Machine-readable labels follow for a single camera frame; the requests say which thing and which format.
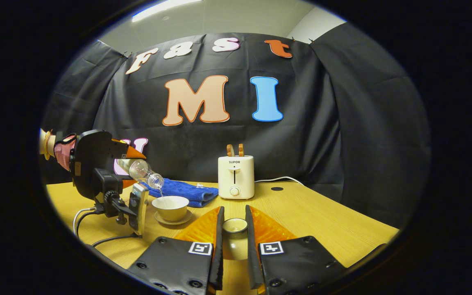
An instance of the white cable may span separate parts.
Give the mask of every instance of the white cable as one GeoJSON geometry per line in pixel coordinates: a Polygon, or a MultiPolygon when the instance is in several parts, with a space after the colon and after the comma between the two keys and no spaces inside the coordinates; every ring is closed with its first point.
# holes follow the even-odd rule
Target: white cable
{"type": "Polygon", "coordinates": [[[81,214],[81,212],[83,211],[92,211],[92,210],[96,210],[96,207],[90,207],[90,208],[87,208],[87,209],[81,209],[80,211],[78,211],[75,216],[74,216],[74,221],[73,221],[73,232],[75,234],[75,221],[77,220],[77,217],[81,214]]]}
{"type": "Polygon", "coordinates": [[[294,181],[296,181],[297,183],[303,185],[303,183],[301,183],[301,182],[297,181],[296,179],[294,179],[294,178],[292,178],[292,177],[289,177],[289,176],[282,176],[282,177],[278,177],[277,179],[262,179],[262,180],[257,180],[257,181],[255,181],[255,183],[257,183],[257,182],[263,182],[263,181],[275,181],[275,180],[278,180],[278,179],[291,179],[291,180],[294,180],[294,181]]]}

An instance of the knob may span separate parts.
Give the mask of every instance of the knob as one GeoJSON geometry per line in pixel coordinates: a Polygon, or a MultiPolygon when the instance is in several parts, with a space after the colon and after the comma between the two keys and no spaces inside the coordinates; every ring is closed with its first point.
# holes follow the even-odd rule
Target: knob
{"type": "Polygon", "coordinates": [[[229,189],[229,192],[231,193],[231,195],[233,196],[238,196],[240,194],[240,189],[233,186],[229,189]]]}

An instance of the ceiling light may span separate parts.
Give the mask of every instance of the ceiling light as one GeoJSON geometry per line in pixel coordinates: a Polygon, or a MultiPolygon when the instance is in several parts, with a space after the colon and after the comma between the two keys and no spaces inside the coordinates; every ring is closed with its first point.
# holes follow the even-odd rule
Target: ceiling light
{"type": "Polygon", "coordinates": [[[153,15],[160,11],[167,10],[169,8],[173,8],[173,7],[184,5],[184,4],[189,4],[192,2],[199,2],[199,1],[203,1],[203,0],[167,0],[165,2],[161,2],[160,4],[154,5],[152,7],[145,9],[144,11],[137,13],[136,15],[132,17],[132,22],[135,23],[150,15],[153,15]]]}

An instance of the white wall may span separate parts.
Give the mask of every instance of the white wall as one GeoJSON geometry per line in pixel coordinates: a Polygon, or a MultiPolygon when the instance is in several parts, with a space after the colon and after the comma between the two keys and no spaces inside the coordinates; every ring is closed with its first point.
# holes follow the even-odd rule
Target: white wall
{"type": "Polygon", "coordinates": [[[328,30],[345,22],[345,20],[328,11],[324,11],[322,8],[314,7],[285,37],[289,39],[294,37],[297,41],[311,43],[309,39],[315,40],[328,30]]]}

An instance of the pink glove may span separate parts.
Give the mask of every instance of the pink glove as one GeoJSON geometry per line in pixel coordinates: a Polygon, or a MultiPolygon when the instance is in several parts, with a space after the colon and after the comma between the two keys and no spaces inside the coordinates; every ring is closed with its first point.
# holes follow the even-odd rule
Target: pink glove
{"type": "Polygon", "coordinates": [[[70,150],[74,148],[75,145],[75,135],[67,136],[63,139],[63,142],[60,142],[54,146],[54,157],[58,163],[65,168],[65,170],[70,171],[69,168],[69,158],[70,150]]]}

